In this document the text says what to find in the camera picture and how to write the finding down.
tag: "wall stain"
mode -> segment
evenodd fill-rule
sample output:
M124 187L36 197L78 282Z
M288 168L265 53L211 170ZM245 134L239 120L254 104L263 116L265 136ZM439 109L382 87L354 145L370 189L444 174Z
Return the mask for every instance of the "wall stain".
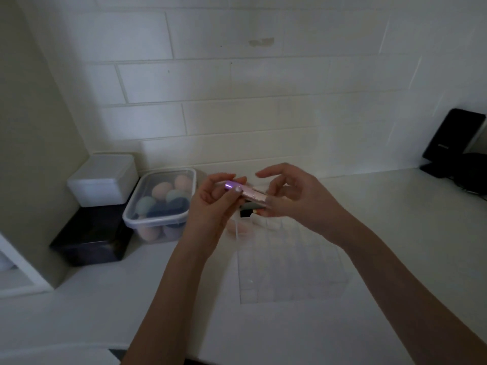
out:
M274 37L262 38L262 39L253 39L253 40L248 41L248 44L251 47L270 47L274 44Z

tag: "right hand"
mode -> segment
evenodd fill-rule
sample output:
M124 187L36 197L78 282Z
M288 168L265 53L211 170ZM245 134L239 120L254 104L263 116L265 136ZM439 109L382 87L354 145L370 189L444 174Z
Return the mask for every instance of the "right hand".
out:
M282 163L256 173L259 178L276 176L267 190L268 209L262 216L289 216L308 229L338 244L340 235L355 218L347 212L316 177L297 166Z

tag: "pink lipstick tube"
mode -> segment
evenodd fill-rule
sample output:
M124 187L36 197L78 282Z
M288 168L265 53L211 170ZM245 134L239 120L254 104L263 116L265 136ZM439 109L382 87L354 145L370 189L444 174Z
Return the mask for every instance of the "pink lipstick tube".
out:
M267 198L266 193L257 191L252 187L245 186L243 184L233 182L231 180L227 180L225 182L225 189L233 189L235 187L240 187L240 189L243 191L242 196L247 200L253 201L259 204L260 206L268 207L268 205L265 203L265 199Z

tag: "forearm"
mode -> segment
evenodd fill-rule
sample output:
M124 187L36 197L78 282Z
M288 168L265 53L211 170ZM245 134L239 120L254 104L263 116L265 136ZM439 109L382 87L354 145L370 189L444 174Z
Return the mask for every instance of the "forearm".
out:
M434 297L394 253L355 220L338 236L416 363L487 363L487 345Z
M206 259L181 241L167 263L161 283L123 365L182 364L191 316Z

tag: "black storage box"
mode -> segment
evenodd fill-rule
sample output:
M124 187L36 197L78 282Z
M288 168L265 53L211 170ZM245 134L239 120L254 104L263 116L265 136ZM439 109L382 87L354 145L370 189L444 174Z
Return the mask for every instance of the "black storage box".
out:
M126 204L82 207L52 241L71 266L120 261L133 229L125 226L122 214Z

